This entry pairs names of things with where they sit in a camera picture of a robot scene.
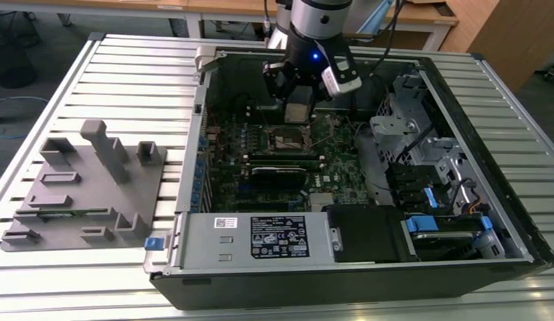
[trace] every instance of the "blue tab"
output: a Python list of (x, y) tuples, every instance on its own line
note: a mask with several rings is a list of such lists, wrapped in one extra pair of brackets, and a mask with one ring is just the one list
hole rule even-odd
[(405, 220), (405, 227), (408, 228), (409, 233), (413, 233), (417, 230), (416, 225), (412, 222), (412, 219)]
[(163, 237), (147, 237), (144, 241), (144, 249), (147, 251), (161, 251), (163, 250)]
[(409, 233), (435, 232), (439, 230), (436, 220), (431, 215), (412, 216), (405, 220), (405, 226)]
[(481, 224), (483, 224), (483, 228), (485, 231), (492, 229), (492, 223), (491, 223), (489, 217), (481, 216)]
[(429, 188), (429, 187), (425, 187), (425, 188), (423, 189), (423, 191), (424, 191), (424, 193), (425, 193), (425, 196), (428, 196), (429, 206), (431, 206), (433, 209), (436, 209), (436, 208), (437, 208), (437, 201), (436, 201), (436, 198), (433, 197), (433, 193), (432, 193), (432, 191), (431, 191), (431, 188)]

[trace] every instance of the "aluminum extrusion table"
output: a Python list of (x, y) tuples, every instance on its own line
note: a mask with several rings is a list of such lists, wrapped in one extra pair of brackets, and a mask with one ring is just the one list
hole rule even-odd
[[(124, 145), (153, 140), (168, 148), (153, 233), (171, 229), (177, 178), (203, 45), (259, 48), (245, 41), (107, 35), (89, 40), (0, 180), (0, 241), (41, 166), (45, 137), (79, 135), (85, 118), (104, 119)], [(353, 48), (379, 54), (381, 49)], [(393, 50), (400, 56), (416, 51)], [(461, 53), (433, 60), (479, 135), (554, 249), (554, 145), (484, 61)], [(0, 320), (554, 320), (554, 269), (496, 283), (453, 299), (259, 310), (176, 310), (144, 274), (143, 248), (5, 253), (0, 250)], [(149, 260), (163, 263), (165, 252)]]

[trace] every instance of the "white sticker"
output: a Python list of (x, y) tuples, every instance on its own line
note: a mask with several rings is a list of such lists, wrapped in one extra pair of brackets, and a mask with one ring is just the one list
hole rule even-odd
[(157, 8), (165, 10), (183, 10), (183, 8), (176, 5), (159, 5)]
[(216, 217), (213, 228), (215, 229), (236, 229), (237, 218), (236, 217)]

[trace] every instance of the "power supply label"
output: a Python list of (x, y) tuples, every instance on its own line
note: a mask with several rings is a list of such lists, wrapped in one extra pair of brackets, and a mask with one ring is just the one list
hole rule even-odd
[(251, 217), (251, 256), (255, 259), (309, 256), (304, 216)]

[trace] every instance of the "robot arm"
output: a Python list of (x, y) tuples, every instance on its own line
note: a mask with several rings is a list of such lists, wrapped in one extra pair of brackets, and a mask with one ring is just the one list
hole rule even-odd
[[(288, 13), (288, 3), (277, 0), (280, 14)], [(287, 102), (296, 86), (312, 88), (313, 101), (329, 100), (360, 87), (356, 63), (341, 36), (351, 3), (352, 0), (292, 0), (285, 57), (280, 63), (267, 62), (263, 67), (268, 92), (280, 102)], [(276, 20), (283, 28), (279, 21), (287, 19), (277, 16)]]

